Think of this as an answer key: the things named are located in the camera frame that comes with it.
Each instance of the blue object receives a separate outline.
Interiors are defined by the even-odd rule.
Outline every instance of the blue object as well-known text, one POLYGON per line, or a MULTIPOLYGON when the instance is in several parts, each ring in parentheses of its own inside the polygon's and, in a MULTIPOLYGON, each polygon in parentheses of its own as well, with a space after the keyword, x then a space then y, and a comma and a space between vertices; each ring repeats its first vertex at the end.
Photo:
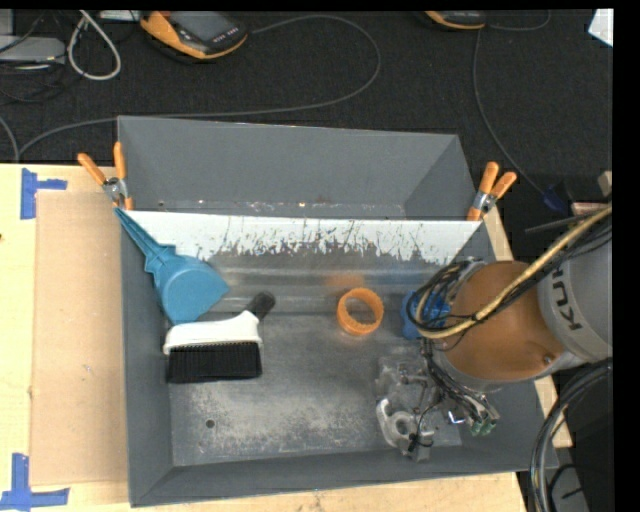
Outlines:
POLYGON ((51 492, 31 492, 29 487, 29 457, 14 453, 11 457, 11 490, 3 491, 0 510, 30 512, 32 507, 66 505, 69 488, 51 492))
POLYGON ((36 192, 42 189, 66 190, 65 180, 49 179, 38 181, 38 175, 29 169, 22 169, 22 194, 20 201, 20 218, 34 219, 36 216, 36 192))
MULTIPOLYGON (((408 340, 415 340, 418 338, 422 338, 422 334, 418 331, 416 325, 409 319, 409 315, 407 315, 407 303, 411 300, 411 297, 415 291, 410 291, 407 293, 402 299, 402 307, 400 309, 400 315, 404 320, 404 326, 402 327, 402 335, 408 340)), ((416 296, 411 303, 411 314, 415 318, 416 310, 418 308, 418 302, 420 302, 420 297, 416 296)), ((446 320, 446 316, 451 311, 451 308, 445 304, 439 296, 431 295, 427 298, 424 303, 424 307, 422 308, 422 319, 424 320, 434 320, 436 318, 441 317, 441 320, 434 323, 434 327, 442 327, 444 325, 444 321, 446 320)))
POLYGON ((195 322, 229 291, 206 262, 176 254, 174 245, 156 242, 122 209, 114 208, 114 212, 145 255, 144 270, 153 274, 160 303, 172 324, 195 322))

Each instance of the white cable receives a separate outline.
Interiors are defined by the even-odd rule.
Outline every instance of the white cable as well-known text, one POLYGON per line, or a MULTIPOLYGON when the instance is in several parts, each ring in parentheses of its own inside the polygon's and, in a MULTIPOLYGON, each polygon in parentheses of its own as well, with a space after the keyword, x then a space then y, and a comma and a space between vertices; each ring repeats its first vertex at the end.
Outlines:
POLYGON ((82 14, 82 18, 76 25, 76 28, 73 31, 73 34, 71 35, 71 39, 69 40, 69 44, 67 45, 67 56, 69 58, 69 64, 71 64, 71 67, 75 69, 78 72, 78 74, 82 75, 85 78, 89 78, 90 80, 111 80, 116 75, 118 75, 118 73, 120 73, 120 68, 121 68, 120 54, 118 53, 117 48, 113 44, 113 41, 111 41, 109 36, 105 33, 104 30, 102 30, 102 27, 91 17, 91 15, 87 11, 84 11, 82 9, 79 9, 79 11, 82 14), (109 48, 113 52, 113 55, 116 59, 115 69, 107 75, 91 75, 87 73, 86 71, 81 69, 78 66, 78 64, 76 64, 76 61, 73 57, 73 49, 76 43, 78 42, 78 36, 80 35, 80 32, 82 30, 87 29, 89 24, 91 24, 93 28, 96 29, 96 32, 100 34, 100 37, 102 37, 102 39, 104 39, 105 42, 109 45, 109 48))

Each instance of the yellow cable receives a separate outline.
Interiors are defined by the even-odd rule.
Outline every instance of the yellow cable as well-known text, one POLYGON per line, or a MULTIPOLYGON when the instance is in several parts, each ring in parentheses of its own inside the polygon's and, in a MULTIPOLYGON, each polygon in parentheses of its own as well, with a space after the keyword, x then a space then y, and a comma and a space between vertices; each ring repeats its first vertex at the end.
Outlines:
MULTIPOLYGON (((417 327, 418 332, 422 334, 425 338, 431 339, 442 339, 447 338, 448 336, 452 336, 454 334, 458 334, 461 331, 465 331, 470 327, 473 327, 475 324, 484 319, 487 315, 493 312, 502 302, 502 300, 511 293, 518 285, 529 279, 533 274, 535 274, 538 270, 540 270, 553 256, 555 256, 560 250, 562 250, 567 244, 569 244, 572 240, 579 237, 582 233, 584 233, 591 226, 600 222, 607 215, 611 214, 611 204, 609 204, 606 208, 602 210, 598 210, 591 217, 588 217, 580 224, 575 226, 573 229, 568 231, 565 235, 560 237, 554 244, 545 251, 542 256, 540 256, 537 260, 535 260, 531 265, 529 265, 522 274, 516 277, 511 284, 507 285, 489 304, 480 309, 474 315, 475 318, 464 320, 456 325, 453 325, 447 329, 431 331, 427 329, 421 329, 417 327)), ((418 322, 422 321, 422 309, 424 308, 424 304, 427 300, 427 294, 424 294, 420 298, 420 302, 418 303, 417 311, 416 311, 416 320, 418 322)))

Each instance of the cardboard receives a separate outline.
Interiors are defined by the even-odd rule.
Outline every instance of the cardboard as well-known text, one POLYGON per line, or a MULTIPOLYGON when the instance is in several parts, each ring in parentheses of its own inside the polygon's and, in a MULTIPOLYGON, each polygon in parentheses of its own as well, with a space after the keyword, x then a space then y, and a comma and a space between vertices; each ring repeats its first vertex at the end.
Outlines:
POLYGON ((123 481, 118 220, 99 187, 37 206, 31 483, 123 481))

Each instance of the blue tape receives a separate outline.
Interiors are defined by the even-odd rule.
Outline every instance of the blue tape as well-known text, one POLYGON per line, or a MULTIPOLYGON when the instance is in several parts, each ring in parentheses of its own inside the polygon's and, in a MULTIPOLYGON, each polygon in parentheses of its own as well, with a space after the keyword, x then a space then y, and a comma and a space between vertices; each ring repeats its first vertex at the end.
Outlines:
POLYGON ((0 510, 30 512, 32 507, 56 507, 67 504, 69 488, 51 492, 31 492, 29 457, 14 453, 11 463, 11 489, 2 492, 0 510))
POLYGON ((20 202, 20 218, 34 219, 36 217, 36 192, 41 189, 66 190, 65 180, 48 179, 38 181, 38 175, 29 169, 22 169, 22 194, 20 202))

